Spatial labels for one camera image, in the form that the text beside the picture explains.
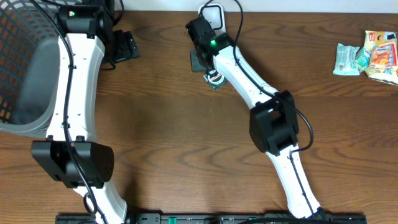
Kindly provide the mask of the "green Zam-Buk tin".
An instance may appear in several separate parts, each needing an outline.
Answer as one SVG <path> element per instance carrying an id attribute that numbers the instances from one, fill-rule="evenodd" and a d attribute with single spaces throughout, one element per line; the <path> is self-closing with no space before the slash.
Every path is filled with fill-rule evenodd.
<path id="1" fill-rule="evenodd" d="M 207 70 L 203 78 L 213 91 L 219 89 L 228 82 L 224 75 L 216 70 Z"/>

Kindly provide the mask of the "teal wet wipe packet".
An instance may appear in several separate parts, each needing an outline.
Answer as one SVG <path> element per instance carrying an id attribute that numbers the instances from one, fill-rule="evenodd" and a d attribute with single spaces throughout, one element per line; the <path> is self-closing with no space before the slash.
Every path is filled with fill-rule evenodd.
<path id="1" fill-rule="evenodd" d="M 336 47 L 336 60 L 333 74 L 341 76 L 358 76 L 359 68 L 356 62 L 356 54 L 358 51 L 359 47 L 339 43 Z"/>

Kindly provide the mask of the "green Kleenex tissue pack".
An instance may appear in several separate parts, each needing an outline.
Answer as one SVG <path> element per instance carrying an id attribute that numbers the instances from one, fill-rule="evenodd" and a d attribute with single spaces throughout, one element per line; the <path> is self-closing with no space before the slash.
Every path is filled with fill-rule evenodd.
<path id="1" fill-rule="evenodd" d="M 363 72 L 369 65 L 371 53 L 366 50 L 364 47 L 361 48 L 356 54 L 356 63 L 358 66 L 359 72 Z"/>

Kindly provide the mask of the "yellow snack bag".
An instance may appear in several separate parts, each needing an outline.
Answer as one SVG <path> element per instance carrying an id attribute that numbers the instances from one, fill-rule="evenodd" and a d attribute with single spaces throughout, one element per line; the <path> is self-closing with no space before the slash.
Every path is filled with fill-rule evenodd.
<path id="1" fill-rule="evenodd" d="M 397 33 L 366 30 L 364 48 L 371 53 L 375 47 L 384 47 L 391 50 L 389 66 L 381 69 L 368 65 L 365 69 L 366 74 L 370 79 L 397 85 Z"/>

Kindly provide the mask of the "orange tissue pack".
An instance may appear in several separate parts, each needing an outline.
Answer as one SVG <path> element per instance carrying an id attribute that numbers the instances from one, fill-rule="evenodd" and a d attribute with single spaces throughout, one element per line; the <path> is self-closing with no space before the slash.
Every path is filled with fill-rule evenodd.
<path id="1" fill-rule="evenodd" d="M 385 69 L 389 66 L 391 50 L 384 47 L 375 47 L 371 52 L 369 66 Z"/>

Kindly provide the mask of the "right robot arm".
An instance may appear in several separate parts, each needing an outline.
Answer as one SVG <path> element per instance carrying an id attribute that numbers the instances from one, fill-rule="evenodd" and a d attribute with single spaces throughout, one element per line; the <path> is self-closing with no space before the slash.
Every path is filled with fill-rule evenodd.
<path id="1" fill-rule="evenodd" d="M 280 179 L 289 212 L 295 218 L 321 218 L 322 207 L 305 175 L 299 153 L 309 149 L 298 144 L 299 118 L 292 94 L 278 91 L 248 64 L 227 33 L 217 35 L 204 16 L 186 26 L 197 57 L 223 75 L 250 110 L 249 134 L 259 151 L 269 157 Z"/>

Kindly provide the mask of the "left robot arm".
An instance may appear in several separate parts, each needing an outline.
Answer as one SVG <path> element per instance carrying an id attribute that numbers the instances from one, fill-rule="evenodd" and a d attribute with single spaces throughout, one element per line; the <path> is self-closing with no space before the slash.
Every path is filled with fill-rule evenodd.
<path id="1" fill-rule="evenodd" d="M 31 153 L 53 180 L 81 195 L 87 211 L 58 216 L 61 223 L 135 221 L 111 179 L 114 152 L 97 142 L 95 128 L 99 72 L 139 56 L 132 34 L 114 29 L 120 20 L 113 1 L 59 4 L 50 19 L 60 51 L 55 107 L 45 139 L 34 141 Z"/>

